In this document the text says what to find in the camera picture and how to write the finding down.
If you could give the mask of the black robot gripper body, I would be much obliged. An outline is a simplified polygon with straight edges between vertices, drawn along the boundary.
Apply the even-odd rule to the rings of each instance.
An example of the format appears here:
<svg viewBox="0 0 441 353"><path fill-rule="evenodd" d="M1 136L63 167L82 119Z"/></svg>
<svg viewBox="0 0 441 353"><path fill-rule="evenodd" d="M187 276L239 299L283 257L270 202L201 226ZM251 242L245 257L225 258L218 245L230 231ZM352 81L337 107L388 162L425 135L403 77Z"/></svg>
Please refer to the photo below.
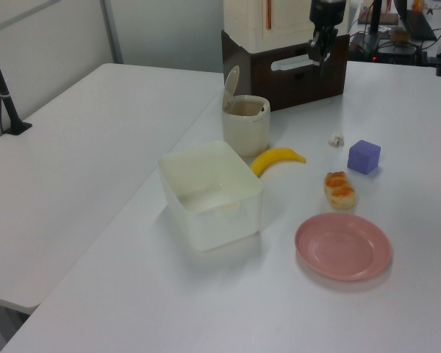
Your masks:
<svg viewBox="0 0 441 353"><path fill-rule="evenodd" d="M325 26L315 29L313 38L307 44L307 54L312 61L326 61L338 34L338 29Z"/></svg>

